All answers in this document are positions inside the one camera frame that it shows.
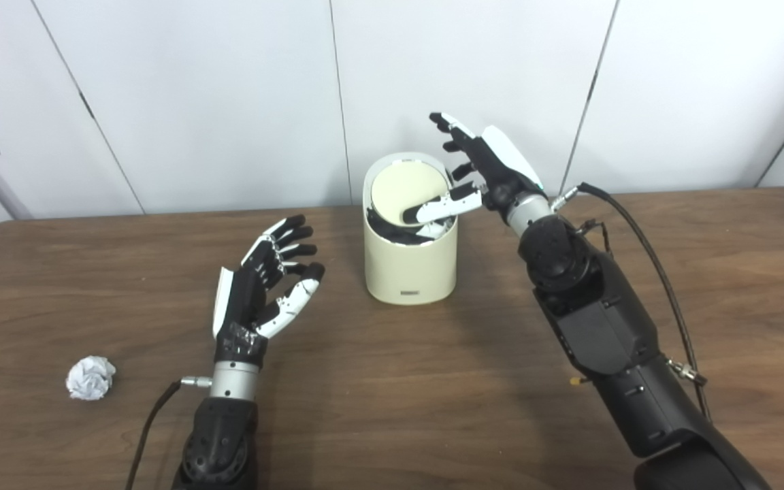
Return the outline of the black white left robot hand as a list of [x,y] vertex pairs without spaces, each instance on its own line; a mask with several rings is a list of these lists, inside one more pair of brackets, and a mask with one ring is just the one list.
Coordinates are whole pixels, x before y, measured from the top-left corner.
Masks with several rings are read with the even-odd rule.
[[321,263],[299,263],[316,255],[305,243],[314,233],[303,214],[268,227],[235,270],[222,267],[214,303],[214,362],[262,368],[270,339],[292,323],[317,291]]

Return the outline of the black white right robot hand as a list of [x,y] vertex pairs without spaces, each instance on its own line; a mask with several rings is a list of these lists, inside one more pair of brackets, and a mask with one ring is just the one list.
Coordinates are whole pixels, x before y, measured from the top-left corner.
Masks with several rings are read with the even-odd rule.
[[[476,135],[444,112],[432,112],[429,119],[439,131],[451,137],[444,143],[445,151],[462,152],[468,162],[451,173],[458,186],[402,211],[402,221],[406,225],[444,220],[481,207],[505,217],[516,201],[532,196],[548,201],[542,181],[531,164],[495,125],[489,125]],[[473,173],[479,174],[483,183],[461,183]]]

